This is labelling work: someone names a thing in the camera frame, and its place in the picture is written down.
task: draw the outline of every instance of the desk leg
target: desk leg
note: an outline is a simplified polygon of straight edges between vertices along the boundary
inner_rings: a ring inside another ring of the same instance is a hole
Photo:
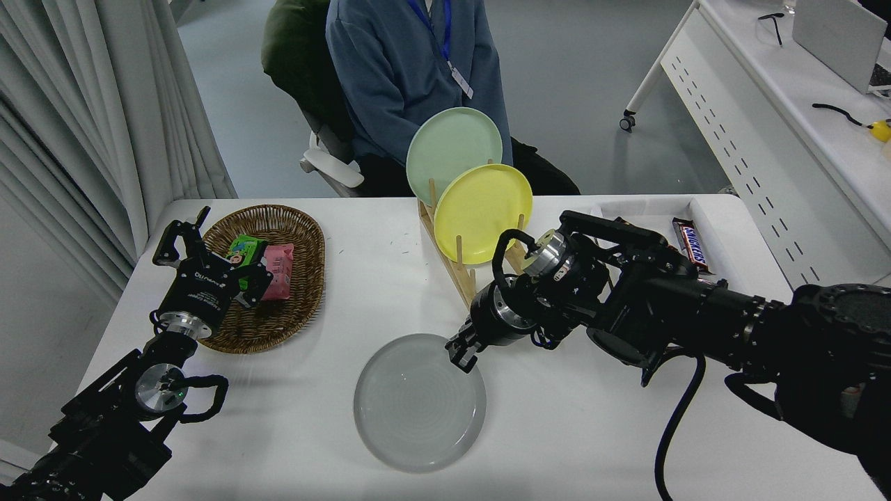
[[[643,78],[643,81],[637,87],[634,95],[631,96],[631,101],[628,102],[628,106],[625,107],[624,117],[618,122],[618,126],[621,127],[622,130],[624,130],[625,132],[631,132],[631,129],[634,127],[634,125],[636,125],[634,114],[637,113],[637,110],[641,107],[643,101],[646,100],[647,96],[650,95],[650,91],[652,91],[653,86],[656,85],[656,80],[659,78],[659,75],[662,74],[662,68],[660,66],[662,58],[665,57],[666,52],[668,52],[668,47],[670,47],[671,44],[674,42],[677,34],[680,33],[681,28],[683,28],[683,25],[690,18],[690,14],[693,13],[693,10],[697,7],[699,7],[699,0],[693,0],[693,3],[690,4],[690,7],[687,9],[687,12],[685,12],[683,17],[681,18],[681,22],[677,23],[677,28],[674,29],[671,37],[668,38],[666,45],[662,47],[662,52],[659,53],[656,61],[653,62],[653,65],[650,67],[650,71],[647,71],[647,75]]]

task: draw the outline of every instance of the green snack package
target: green snack package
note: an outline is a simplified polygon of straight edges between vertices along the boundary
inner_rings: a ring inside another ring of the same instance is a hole
[[[249,234],[240,234],[229,245],[229,252],[225,255],[225,258],[234,267],[247,266],[259,262],[263,258],[267,244],[267,241],[252,237]],[[243,291],[248,289],[248,280],[246,278],[239,280],[238,284]]]

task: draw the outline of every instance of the wicker basket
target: wicker basket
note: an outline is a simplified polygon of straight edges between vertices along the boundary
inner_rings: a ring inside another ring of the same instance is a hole
[[[240,234],[294,244],[290,299],[262,301],[246,309],[233,301],[217,335],[201,340],[208,348],[226,353],[253,353],[287,340],[313,316],[322,301],[325,239],[322,229],[306,213],[283,205],[255,205],[238,210],[205,234],[208,249],[224,256]]]

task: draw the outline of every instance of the pink snack package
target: pink snack package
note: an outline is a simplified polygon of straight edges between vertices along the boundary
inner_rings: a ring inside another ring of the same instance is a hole
[[[294,244],[269,245],[266,247],[266,271],[273,274],[273,281],[263,294],[266,300],[290,299],[290,271],[294,264]]]

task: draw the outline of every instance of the laptop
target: laptop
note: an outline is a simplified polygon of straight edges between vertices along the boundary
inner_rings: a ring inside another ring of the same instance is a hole
[[[887,25],[855,0],[799,0],[792,39],[855,89],[868,94],[891,90]]]

